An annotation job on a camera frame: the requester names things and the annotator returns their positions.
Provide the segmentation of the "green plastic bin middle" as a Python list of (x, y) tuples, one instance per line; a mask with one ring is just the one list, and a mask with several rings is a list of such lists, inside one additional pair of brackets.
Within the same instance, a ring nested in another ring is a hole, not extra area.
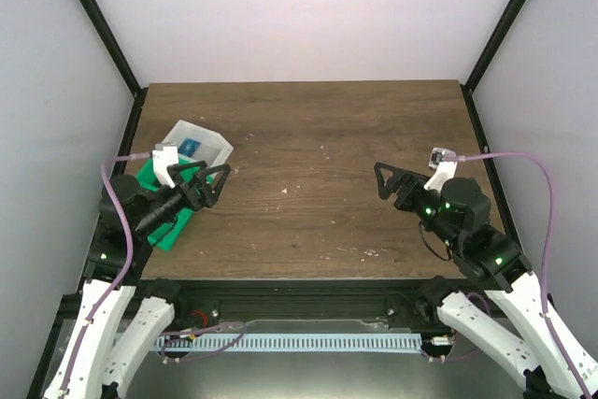
[[(178, 155), (178, 162), (193, 163), (198, 161), (205, 161), (207, 166), (211, 167), (215, 165), (216, 159), (210, 156), (207, 156), (206, 158), (200, 157), (199, 159), (194, 159), (192, 157), (186, 157), (181, 154)], [(155, 191), (161, 186), (160, 183), (157, 181), (156, 177), (154, 176), (151, 156), (141, 167), (141, 169), (137, 172), (136, 178), (139, 181), (139, 183), (148, 190)]]

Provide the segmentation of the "blue card in bin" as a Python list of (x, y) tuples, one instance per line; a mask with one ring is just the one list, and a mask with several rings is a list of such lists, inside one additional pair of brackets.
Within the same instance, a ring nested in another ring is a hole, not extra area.
[(178, 147), (178, 153), (186, 157), (192, 157), (200, 147), (201, 143), (199, 141), (186, 137)]

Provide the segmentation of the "black aluminium frame rail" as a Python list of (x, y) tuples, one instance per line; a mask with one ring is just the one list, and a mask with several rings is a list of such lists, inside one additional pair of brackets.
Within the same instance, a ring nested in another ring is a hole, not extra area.
[(426, 278), (176, 281), (176, 324), (197, 310), (209, 323), (257, 320), (382, 321), (428, 332), (441, 327), (423, 304)]

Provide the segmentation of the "green plastic bin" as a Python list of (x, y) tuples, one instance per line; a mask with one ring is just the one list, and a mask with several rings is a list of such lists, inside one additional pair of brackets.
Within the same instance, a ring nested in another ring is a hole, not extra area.
[(156, 231), (151, 233), (148, 237), (149, 243), (155, 248), (170, 251), (192, 218), (192, 215), (193, 212), (190, 209), (184, 208), (173, 220), (161, 225)]
[[(210, 156), (207, 156), (206, 158), (200, 157), (199, 159), (194, 159), (192, 157), (186, 157), (181, 154), (178, 155), (178, 162), (193, 163), (198, 161), (205, 161), (207, 166), (211, 167), (215, 165), (216, 159)], [(156, 177), (154, 176), (151, 156), (141, 167), (141, 169), (137, 172), (136, 178), (139, 181), (139, 183), (148, 190), (155, 191), (161, 186), (160, 183), (157, 181)]]

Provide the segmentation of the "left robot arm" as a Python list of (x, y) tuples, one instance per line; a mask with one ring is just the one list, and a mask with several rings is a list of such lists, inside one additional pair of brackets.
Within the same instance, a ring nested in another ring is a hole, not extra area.
[(215, 206), (230, 171), (228, 164), (173, 162), (163, 172), (174, 184), (152, 191), (134, 176), (111, 178), (105, 168), (100, 170), (100, 219), (84, 270), (78, 315), (44, 397), (124, 397), (159, 334), (190, 319), (191, 305), (178, 296), (179, 285), (158, 279), (150, 284), (124, 333), (117, 333), (153, 251), (150, 235), (185, 208)]

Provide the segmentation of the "green plastic bin front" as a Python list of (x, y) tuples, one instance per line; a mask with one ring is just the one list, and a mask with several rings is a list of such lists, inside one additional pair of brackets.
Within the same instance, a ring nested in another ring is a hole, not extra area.
[(192, 215), (193, 212), (190, 209), (184, 208), (173, 220), (161, 225), (156, 231), (151, 233), (148, 237), (149, 243), (155, 248), (170, 251), (192, 218)]

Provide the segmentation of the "white plastic bin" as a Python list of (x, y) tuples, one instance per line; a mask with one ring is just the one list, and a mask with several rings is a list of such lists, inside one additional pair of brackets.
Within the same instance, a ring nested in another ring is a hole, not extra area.
[(184, 120), (178, 120), (162, 142), (172, 143), (178, 148), (186, 137), (201, 143), (201, 147), (192, 158), (214, 157), (216, 159), (214, 166), (225, 164), (234, 150), (233, 145), (220, 133)]

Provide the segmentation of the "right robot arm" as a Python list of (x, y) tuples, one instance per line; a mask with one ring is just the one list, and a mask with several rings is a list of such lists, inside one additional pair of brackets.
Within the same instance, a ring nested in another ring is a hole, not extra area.
[(508, 317), (513, 331), (467, 295), (434, 278), (415, 304), (418, 321), (441, 322), (501, 366), (526, 398), (594, 398), (597, 362), (580, 345), (554, 306), (520, 246), (491, 225), (491, 200), (474, 178), (455, 175), (457, 159), (423, 174), (376, 163), (378, 195), (415, 214), (420, 229), (443, 242), (459, 271)]

